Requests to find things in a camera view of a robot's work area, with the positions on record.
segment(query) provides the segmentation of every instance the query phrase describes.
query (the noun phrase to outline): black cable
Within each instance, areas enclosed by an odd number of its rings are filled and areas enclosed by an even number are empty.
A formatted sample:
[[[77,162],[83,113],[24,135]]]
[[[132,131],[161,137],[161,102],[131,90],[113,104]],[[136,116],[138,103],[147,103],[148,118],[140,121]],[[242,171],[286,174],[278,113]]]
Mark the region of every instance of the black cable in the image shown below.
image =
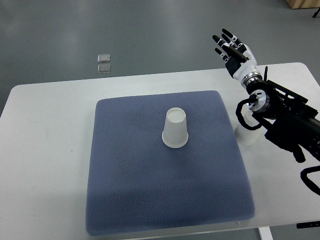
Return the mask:
[[[241,113],[241,110],[242,110],[242,107],[243,105],[245,104],[251,104],[251,103],[254,103],[256,100],[254,98],[248,98],[248,99],[245,99],[245,100],[242,100],[241,102],[238,103],[237,107],[236,107],[236,110],[235,110],[235,115],[236,117],[238,118],[238,121],[239,123],[246,129],[248,130],[251,130],[251,131],[254,131],[254,130],[257,130],[259,128],[262,127],[262,124],[259,123],[258,125],[256,126],[249,126],[245,119],[244,119],[244,116],[242,116],[242,113]]]
[[[320,166],[313,166],[302,170],[300,177],[304,184],[314,193],[320,196],[320,188],[308,178],[308,174],[320,171]]]

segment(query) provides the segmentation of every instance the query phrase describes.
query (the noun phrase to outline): upside-down cup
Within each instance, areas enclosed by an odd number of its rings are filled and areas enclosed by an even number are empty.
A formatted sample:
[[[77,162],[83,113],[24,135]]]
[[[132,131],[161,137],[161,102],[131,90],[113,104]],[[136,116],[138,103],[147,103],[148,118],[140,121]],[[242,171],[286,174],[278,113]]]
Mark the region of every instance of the upside-down cup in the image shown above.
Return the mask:
[[[251,111],[247,111],[243,118],[244,118],[245,122],[251,127],[258,124],[258,121],[252,117]],[[246,129],[245,127],[243,127],[239,123],[238,126],[234,130],[234,135],[235,135],[236,140],[239,143],[244,144],[244,145],[251,145],[251,144],[254,144],[258,140],[258,137],[260,135],[260,128],[257,130],[251,131],[251,130]]]
[[[165,117],[162,140],[170,148],[181,148],[188,141],[186,113],[179,107],[170,108]]]

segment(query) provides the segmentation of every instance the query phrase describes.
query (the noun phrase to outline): gray floor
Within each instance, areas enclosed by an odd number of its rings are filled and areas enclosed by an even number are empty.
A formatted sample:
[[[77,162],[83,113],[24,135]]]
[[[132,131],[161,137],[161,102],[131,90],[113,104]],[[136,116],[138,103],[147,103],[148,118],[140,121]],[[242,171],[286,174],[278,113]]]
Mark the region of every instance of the gray floor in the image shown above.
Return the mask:
[[[320,83],[315,11],[285,0],[0,0],[0,113],[16,85],[224,68],[212,40],[222,28],[258,64],[301,62]],[[111,72],[98,74],[103,53]],[[271,231],[275,240],[320,238],[320,228]],[[171,239],[260,238],[250,229]]]

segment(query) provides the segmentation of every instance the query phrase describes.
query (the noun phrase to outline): small glass square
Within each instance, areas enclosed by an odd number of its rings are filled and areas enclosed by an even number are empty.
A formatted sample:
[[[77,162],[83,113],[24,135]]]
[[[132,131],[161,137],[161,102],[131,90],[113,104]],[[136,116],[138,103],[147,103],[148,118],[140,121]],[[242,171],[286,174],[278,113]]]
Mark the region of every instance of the small glass square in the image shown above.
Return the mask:
[[[98,63],[108,63],[108,62],[110,62],[110,54],[98,55]]]
[[[98,74],[110,73],[110,64],[99,64]]]

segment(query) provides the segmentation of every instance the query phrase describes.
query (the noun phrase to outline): black mechanical arm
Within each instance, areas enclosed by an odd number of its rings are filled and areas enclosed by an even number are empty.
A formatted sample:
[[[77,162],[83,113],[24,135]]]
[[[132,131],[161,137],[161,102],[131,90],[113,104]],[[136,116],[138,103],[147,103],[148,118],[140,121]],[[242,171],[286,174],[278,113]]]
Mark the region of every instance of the black mechanical arm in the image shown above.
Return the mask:
[[[268,67],[262,77],[249,47],[226,29],[222,32],[222,38],[217,35],[212,38],[226,54],[219,48],[215,51],[225,62],[231,77],[238,80],[249,94],[248,99],[239,102],[235,111],[240,124],[251,131],[265,127],[265,138],[293,153],[298,163],[306,160],[301,147],[320,161],[320,121],[315,119],[318,111],[308,106],[308,100],[303,96],[267,80]],[[249,126],[245,122],[241,114],[245,104],[253,112],[252,117],[259,122],[258,125]],[[309,167],[300,176],[310,190],[320,195],[320,188],[307,177],[318,171],[320,166]]]

